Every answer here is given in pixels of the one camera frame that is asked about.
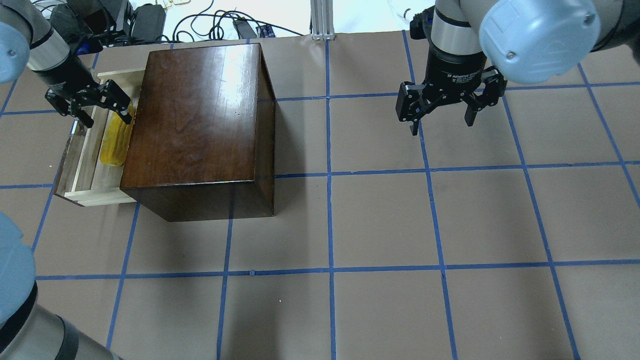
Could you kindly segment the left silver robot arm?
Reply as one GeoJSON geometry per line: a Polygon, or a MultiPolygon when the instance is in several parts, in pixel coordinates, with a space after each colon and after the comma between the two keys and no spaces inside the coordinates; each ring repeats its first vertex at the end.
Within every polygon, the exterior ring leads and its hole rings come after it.
{"type": "MultiPolygon", "coordinates": [[[[75,50],[29,0],[1,2],[1,82],[25,68],[48,86],[46,99],[61,116],[88,128],[86,106],[108,109],[132,123],[131,99],[116,82],[98,84],[75,50]]],[[[117,360],[119,356],[38,303],[34,251],[20,228],[1,214],[1,358],[3,360],[117,360]]]]}

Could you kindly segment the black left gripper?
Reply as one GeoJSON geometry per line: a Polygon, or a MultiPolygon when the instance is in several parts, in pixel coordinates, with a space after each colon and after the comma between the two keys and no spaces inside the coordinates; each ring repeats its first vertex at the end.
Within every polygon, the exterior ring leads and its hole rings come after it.
{"type": "Polygon", "coordinates": [[[109,109],[130,125],[130,96],[116,83],[108,79],[102,85],[95,82],[88,70],[47,70],[45,71],[46,101],[61,116],[76,118],[91,129],[94,119],[84,110],[94,106],[109,109]]]}

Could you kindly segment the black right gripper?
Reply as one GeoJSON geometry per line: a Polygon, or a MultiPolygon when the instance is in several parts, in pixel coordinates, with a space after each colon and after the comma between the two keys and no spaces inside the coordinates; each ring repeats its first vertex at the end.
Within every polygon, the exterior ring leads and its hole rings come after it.
{"type": "Polygon", "coordinates": [[[409,81],[400,83],[395,111],[400,122],[408,122],[413,136],[417,136],[421,119],[435,108],[466,103],[464,121],[474,125],[478,112],[494,107],[505,95],[506,79],[496,67],[485,69],[487,56],[450,54],[438,47],[430,47],[425,78],[422,84],[409,81]],[[482,93],[475,90],[484,85],[482,93]]]}

